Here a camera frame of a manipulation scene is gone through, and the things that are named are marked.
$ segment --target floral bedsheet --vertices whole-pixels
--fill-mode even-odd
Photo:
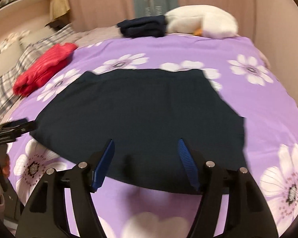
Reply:
[[[281,235],[298,215],[298,108],[263,65],[258,50],[244,37],[110,39],[77,49],[72,62],[24,99],[11,119],[34,120],[85,71],[200,69],[220,96],[246,118],[246,160]],[[9,144],[8,153],[13,169],[10,181],[23,203],[46,169],[74,166],[29,134]],[[186,237],[200,202],[200,196],[148,190],[110,178],[92,198],[108,238]],[[224,195],[215,235],[223,232],[227,204],[228,195]],[[69,190],[66,207],[71,232],[78,235]]]

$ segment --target folded red clothing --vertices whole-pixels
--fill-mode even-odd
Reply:
[[[68,65],[68,57],[77,49],[77,45],[56,44],[47,50],[13,85],[13,93],[28,96],[43,87],[56,73]]]

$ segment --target blue gripper pad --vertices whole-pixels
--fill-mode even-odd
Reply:
[[[98,188],[102,187],[106,173],[108,171],[109,165],[115,153],[115,143],[111,140],[105,149],[97,167],[93,172],[92,188],[96,191]]]
[[[189,152],[187,146],[185,145],[183,139],[180,139],[178,142],[178,153],[181,158],[183,167],[186,171],[190,184],[193,188],[199,191],[200,182],[199,182],[199,170]]]

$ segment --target plaid fabric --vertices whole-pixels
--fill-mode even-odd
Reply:
[[[0,122],[5,113],[20,98],[14,95],[12,90],[16,79],[53,45],[63,42],[74,33],[72,24],[68,24],[52,36],[42,39],[35,44],[28,45],[17,64],[7,73],[0,76]]]

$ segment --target metal pin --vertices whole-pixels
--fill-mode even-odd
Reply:
[[[207,167],[214,167],[215,166],[215,163],[213,161],[207,161],[205,164],[207,165]]]
[[[245,168],[245,167],[241,167],[240,171],[244,174],[246,174],[248,172],[247,168]]]
[[[46,170],[46,173],[48,175],[51,175],[52,173],[54,173],[54,169],[53,168],[49,168],[49,169]]]
[[[79,168],[85,168],[87,166],[87,163],[86,162],[80,162],[79,164],[78,164],[78,167]]]

